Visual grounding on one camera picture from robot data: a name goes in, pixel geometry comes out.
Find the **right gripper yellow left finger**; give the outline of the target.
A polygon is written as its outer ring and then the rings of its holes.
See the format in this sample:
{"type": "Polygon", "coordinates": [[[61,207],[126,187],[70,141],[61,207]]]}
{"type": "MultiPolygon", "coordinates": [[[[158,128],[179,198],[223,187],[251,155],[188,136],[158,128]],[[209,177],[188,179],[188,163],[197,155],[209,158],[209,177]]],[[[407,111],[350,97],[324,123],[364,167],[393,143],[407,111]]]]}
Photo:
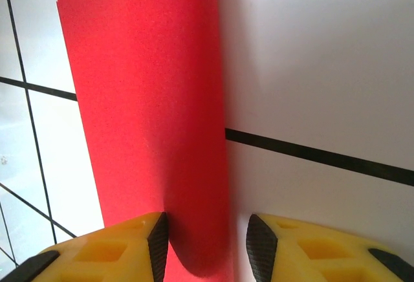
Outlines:
{"type": "Polygon", "coordinates": [[[9,281],[163,281],[168,216],[147,213],[50,246],[29,257],[9,281]]]}

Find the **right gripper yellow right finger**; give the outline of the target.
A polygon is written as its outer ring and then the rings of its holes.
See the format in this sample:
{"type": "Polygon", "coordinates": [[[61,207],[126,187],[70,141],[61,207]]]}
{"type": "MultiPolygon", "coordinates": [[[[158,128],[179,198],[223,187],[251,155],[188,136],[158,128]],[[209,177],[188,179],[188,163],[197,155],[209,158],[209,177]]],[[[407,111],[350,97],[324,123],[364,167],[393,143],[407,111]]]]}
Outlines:
{"type": "Polygon", "coordinates": [[[412,281],[413,265],[370,239],[268,214],[248,220],[256,281],[412,281]]]}

